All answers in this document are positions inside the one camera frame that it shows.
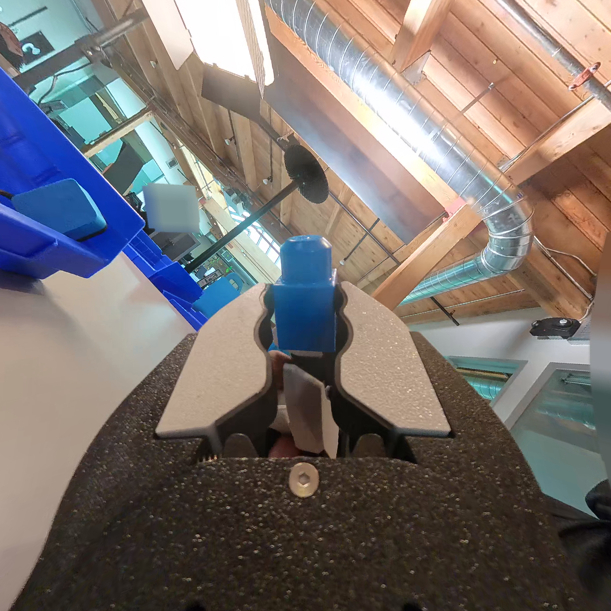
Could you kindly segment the large blue storage bin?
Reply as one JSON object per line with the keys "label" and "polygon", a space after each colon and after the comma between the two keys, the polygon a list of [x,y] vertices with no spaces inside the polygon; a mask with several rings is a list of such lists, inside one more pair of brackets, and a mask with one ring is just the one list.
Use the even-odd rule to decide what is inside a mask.
{"label": "large blue storage bin", "polygon": [[[17,196],[73,179],[106,228],[78,241],[15,210]],[[144,220],[88,159],[1,71],[1,269],[35,279],[57,271],[90,278],[115,259]]]}

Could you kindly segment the person's dark clothing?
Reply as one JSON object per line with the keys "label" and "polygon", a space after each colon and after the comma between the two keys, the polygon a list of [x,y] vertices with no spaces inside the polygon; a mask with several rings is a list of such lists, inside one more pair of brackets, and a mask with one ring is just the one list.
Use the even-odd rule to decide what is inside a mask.
{"label": "person's dark clothing", "polygon": [[592,515],[544,495],[559,539],[584,589],[590,610],[610,610],[610,483],[585,496]]}

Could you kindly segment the red pipe bracket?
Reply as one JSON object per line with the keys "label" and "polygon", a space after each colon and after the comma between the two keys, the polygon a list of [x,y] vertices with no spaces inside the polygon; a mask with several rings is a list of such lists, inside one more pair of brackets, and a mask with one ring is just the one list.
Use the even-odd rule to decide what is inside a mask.
{"label": "red pipe bracket", "polygon": [[592,77],[597,73],[601,65],[601,62],[595,62],[594,64],[586,67],[581,71],[568,86],[569,91],[575,91],[578,88],[584,86]]}

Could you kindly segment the stack of blue bins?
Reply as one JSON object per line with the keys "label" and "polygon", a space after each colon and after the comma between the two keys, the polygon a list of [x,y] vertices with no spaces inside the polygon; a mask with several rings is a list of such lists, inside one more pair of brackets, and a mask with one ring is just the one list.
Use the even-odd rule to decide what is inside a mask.
{"label": "stack of blue bins", "polygon": [[207,322],[207,317],[195,310],[193,304],[202,296],[203,289],[184,267],[165,256],[143,230],[135,235],[123,252],[198,332]]}

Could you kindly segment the wide silver ventilation duct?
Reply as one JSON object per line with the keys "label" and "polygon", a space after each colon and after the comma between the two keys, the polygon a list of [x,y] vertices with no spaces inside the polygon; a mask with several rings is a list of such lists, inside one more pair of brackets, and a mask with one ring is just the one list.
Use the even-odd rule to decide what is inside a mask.
{"label": "wide silver ventilation duct", "polygon": [[488,242],[476,256],[432,272],[417,285],[407,279],[405,262],[373,297],[394,309],[516,271],[531,250],[534,210],[506,175],[327,2],[265,4],[268,16],[322,61],[487,228]]}

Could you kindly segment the light blue eraser block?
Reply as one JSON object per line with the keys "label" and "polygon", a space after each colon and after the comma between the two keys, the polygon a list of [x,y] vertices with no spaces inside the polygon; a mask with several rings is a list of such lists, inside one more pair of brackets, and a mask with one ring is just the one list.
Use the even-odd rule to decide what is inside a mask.
{"label": "light blue eraser block", "polygon": [[88,192],[74,179],[11,196],[15,210],[75,241],[86,241],[106,231],[108,223]]}

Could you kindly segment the black ceiling device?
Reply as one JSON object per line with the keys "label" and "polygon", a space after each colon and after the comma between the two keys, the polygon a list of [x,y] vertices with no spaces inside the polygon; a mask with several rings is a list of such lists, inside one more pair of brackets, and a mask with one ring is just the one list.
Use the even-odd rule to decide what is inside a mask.
{"label": "black ceiling device", "polygon": [[550,317],[531,323],[530,335],[544,339],[568,340],[576,335],[582,323],[569,317]]}

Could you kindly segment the white round pillar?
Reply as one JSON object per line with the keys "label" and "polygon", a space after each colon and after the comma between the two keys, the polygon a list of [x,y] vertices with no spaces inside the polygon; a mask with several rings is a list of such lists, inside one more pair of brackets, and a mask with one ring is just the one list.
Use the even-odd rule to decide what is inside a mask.
{"label": "white round pillar", "polygon": [[602,250],[594,295],[590,370],[599,452],[610,479],[610,233]]}

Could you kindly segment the black stand with round disc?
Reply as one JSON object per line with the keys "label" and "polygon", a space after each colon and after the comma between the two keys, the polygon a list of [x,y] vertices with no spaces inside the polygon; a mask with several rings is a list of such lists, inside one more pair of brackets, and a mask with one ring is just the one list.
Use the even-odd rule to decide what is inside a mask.
{"label": "black stand with round disc", "polygon": [[321,204],[328,198],[329,185],[325,171],[308,149],[301,145],[290,145],[285,151],[284,163],[290,179],[288,185],[235,228],[223,235],[220,240],[214,242],[207,250],[189,262],[185,266],[185,271],[188,273],[194,272],[206,260],[225,248],[229,242],[259,221],[261,217],[269,213],[294,191],[298,190],[306,200],[314,204]]}

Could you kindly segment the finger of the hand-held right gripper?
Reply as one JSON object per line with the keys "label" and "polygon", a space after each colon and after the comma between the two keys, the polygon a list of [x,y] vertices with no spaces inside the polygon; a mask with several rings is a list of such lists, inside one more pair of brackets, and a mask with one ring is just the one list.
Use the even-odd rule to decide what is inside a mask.
{"label": "finger of the hand-held right gripper", "polygon": [[325,385],[292,363],[284,365],[283,379],[288,423],[296,447],[335,459],[339,427]]}

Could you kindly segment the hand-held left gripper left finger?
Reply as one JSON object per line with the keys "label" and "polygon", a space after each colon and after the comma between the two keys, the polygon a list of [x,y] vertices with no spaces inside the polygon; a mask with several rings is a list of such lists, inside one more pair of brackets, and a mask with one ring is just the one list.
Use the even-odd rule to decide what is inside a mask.
{"label": "hand-held left gripper left finger", "polygon": [[157,424],[159,439],[265,435],[277,414],[271,288],[257,284],[202,326]]}

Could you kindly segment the blue plastic chair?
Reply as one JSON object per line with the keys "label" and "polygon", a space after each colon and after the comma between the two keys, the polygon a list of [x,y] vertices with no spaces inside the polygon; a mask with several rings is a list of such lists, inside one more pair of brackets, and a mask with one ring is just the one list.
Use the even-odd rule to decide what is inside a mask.
{"label": "blue plastic chair", "polygon": [[208,285],[202,295],[193,304],[193,309],[210,319],[216,312],[236,299],[242,291],[244,283],[235,272],[220,277]]}

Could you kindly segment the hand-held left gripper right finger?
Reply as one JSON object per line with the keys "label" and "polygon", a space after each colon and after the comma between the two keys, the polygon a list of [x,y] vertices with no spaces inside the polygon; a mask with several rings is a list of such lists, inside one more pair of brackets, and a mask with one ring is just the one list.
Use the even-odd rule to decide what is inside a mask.
{"label": "hand-held left gripper right finger", "polygon": [[450,424],[408,327],[355,285],[340,284],[347,341],[335,361],[335,386],[349,406],[336,422],[360,436],[369,424],[391,436],[446,438]]}

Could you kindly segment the bright studio light panel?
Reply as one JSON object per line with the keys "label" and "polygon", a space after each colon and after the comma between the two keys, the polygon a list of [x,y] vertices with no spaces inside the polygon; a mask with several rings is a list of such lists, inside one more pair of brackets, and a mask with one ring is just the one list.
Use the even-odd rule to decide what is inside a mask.
{"label": "bright studio light panel", "polygon": [[204,64],[254,81],[261,96],[274,82],[259,1],[143,1],[174,68],[196,55]]}

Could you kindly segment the blue plastic block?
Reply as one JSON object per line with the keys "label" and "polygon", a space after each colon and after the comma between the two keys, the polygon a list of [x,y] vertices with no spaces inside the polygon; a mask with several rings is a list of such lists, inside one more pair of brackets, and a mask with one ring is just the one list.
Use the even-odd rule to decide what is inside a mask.
{"label": "blue plastic block", "polygon": [[280,248],[281,276],[273,285],[277,346],[286,352],[335,352],[335,287],[331,243],[299,235]]}

